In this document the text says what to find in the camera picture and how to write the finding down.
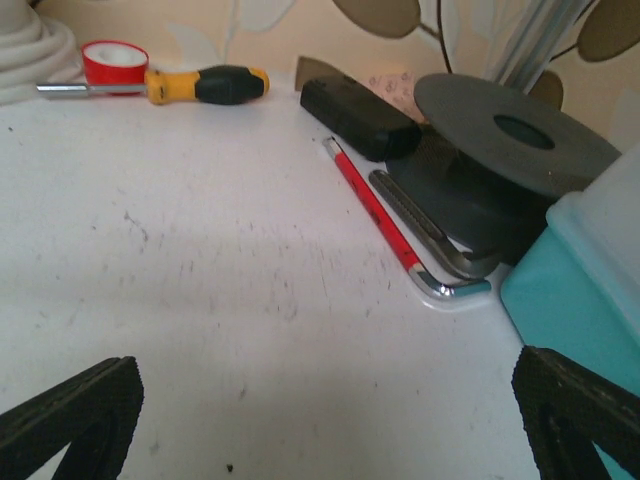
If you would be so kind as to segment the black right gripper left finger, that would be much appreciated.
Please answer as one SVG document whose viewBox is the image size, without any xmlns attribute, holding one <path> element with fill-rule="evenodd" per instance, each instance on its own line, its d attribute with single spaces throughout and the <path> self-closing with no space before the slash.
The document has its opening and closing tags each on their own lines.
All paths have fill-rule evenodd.
<svg viewBox="0 0 640 480">
<path fill-rule="evenodd" d="M 115 479 L 144 400 L 133 356 L 105 359 L 1 415 L 1 477 L 27 479 L 61 450 L 55 479 Z"/>
</svg>

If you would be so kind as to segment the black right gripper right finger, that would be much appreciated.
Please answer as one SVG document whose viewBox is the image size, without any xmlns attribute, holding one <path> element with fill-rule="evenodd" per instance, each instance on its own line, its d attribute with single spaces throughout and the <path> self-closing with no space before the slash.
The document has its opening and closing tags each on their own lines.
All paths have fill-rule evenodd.
<svg viewBox="0 0 640 480">
<path fill-rule="evenodd" d="M 639 477 L 639 397 L 548 348 L 526 345 L 511 385 L 542 479 Z"/>
</svg>

